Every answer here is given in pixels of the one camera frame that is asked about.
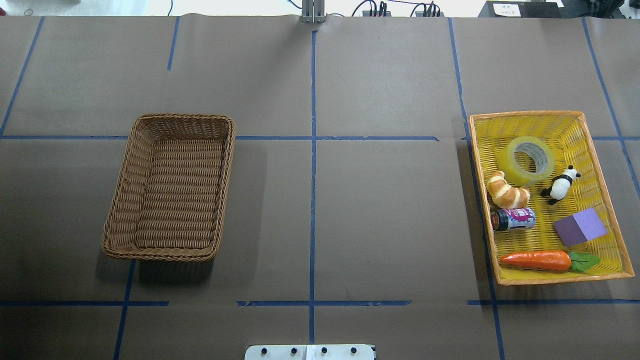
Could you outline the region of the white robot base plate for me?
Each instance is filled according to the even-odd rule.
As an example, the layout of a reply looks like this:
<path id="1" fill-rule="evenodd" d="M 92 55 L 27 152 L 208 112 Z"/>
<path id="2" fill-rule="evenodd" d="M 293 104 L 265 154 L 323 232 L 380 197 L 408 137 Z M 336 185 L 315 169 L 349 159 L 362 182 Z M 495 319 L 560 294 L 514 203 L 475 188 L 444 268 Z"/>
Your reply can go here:
<path id="1" fill-rule="evenodd" d="M 376 360 L 373 344 L 257 344 L 249 346 L 245 360 Z"/>

